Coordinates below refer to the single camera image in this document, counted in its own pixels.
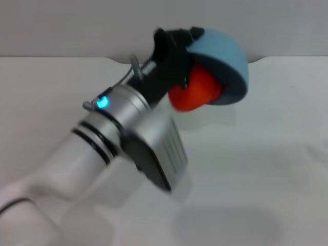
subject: wire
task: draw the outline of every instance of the wire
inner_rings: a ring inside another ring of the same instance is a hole
[[[129,76],[129,74],[132,71],[132,66],[130,67],[130,69],[128,70],[128,72],[126,73],[126,75],[124,75],[123,78],[121,78],[115,85],[112,86],[112,88],[115,88],[116,86],[122,84],[122,82]]]
[[[121,78],[116,84],[114,84],[113,86],[108,87],[107,89],[105,89],[103,92],[101,92],[98,95],[98,98],[102,98],[103,96],[106,96],[111,90],[113,90],[115,87],[119,86],[120,84],[122,84],[122,82],[129,76],[129,74],[132,71],[132,66],[130,67],[130,69],[128,70],[128,72],[124,75],[123,78]]]

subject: blue led light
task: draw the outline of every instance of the blue led light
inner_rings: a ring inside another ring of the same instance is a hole
[[[97,102],[98,108],[100,108],[100,109],[106,107],[108,104],[109,104],[109,101],[108,101],[107,97],[105,97],[105,96],[100,98],[99,101]]]

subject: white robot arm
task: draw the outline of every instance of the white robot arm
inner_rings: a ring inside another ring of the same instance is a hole
[[[33,201],[43,195],[75,200],[118,155],[132,159],[160,189],[174,188],[187,156],[173,119],[153,109],[174,86],[188,87],[195,63],[227,85],[210,104],[231,104],[246,95],[247,60],[226,35],[158,29],[154,40],[144,66],[133,58],[131,76],[84,103],[89,114],[37,171],[0,191],[1,245],[60,245],[59,228]]]

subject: white wall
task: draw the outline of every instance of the white wall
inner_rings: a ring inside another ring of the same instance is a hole
[[[328,55],[327,0],[1,0],[0,55],[108,56],[152,50],[156,27],[229,33],[250,60]]]

